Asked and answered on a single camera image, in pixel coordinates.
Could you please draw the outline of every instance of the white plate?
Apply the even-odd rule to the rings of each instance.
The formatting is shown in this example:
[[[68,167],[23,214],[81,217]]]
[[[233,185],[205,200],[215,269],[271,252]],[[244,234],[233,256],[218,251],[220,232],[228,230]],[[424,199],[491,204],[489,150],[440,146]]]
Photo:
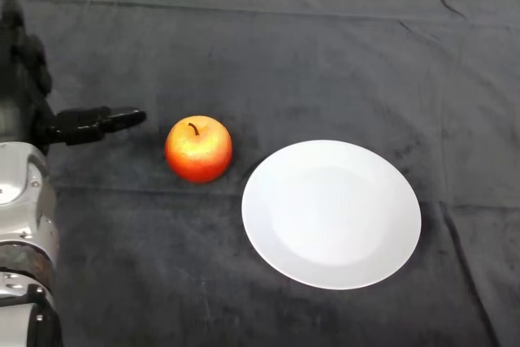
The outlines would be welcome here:
[[[361,288],[414,252],[421,212],[389,162],[341,141],[306,141],[258,166],[242,198],[253,247],[276,270],[317,288]]]

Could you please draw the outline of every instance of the fabric surface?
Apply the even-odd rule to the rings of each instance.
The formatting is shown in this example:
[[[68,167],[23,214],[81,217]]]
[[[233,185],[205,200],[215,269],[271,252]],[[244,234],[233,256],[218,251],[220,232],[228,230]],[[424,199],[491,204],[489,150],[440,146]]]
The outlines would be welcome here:
[[[66,345],[520,345],[520,0],[22,1],[55,110],[149,114],[51,150]],[[163,155],[196,114],[234,142],[207,185]],[[299,284],[245,235],[252,170],[312,139],[373,150],[418,196],[418,248],[381,283]]]

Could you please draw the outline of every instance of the gray cloth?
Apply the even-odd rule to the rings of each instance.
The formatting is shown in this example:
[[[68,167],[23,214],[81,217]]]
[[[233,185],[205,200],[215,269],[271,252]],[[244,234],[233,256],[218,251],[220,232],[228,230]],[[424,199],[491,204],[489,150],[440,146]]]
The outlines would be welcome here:
[[[520,345],[520,0],[23,3],[54,109],[149,113],[51,151],[68,345]],[[207,185],[163,156],[195,114],[234,142]],[[418,196],[418,248],[379,284],[299,284],[245,235],[249,174],[312,139],[373,150]]]

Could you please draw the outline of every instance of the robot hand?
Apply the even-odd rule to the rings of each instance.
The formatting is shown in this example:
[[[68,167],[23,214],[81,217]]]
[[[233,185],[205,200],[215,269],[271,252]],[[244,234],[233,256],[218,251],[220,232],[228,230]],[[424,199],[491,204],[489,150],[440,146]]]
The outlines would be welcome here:
[[[16,0],[0,19],[0,347],[61,346],[52,279],[58,256],[56,198],[49,182],[49,144],[99,141],[140,124],[133,107],[67,110],[55,115],[41,41],[25,32]]]

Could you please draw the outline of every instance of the dark gray tablecloth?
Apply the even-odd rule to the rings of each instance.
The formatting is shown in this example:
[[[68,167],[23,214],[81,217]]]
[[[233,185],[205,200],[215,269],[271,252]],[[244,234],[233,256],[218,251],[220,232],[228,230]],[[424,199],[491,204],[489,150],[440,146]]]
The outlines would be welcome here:
[[[68,345],[520,345],[520,0],[23,3],[54,109],[149,113],[52,149]],[[163,156],[170,127],[195,114],[234,141],[208,185]],[[362,145],[412,184],[421,239],[387,280],[311,288],[251,247],[249,174],[311,139]]]

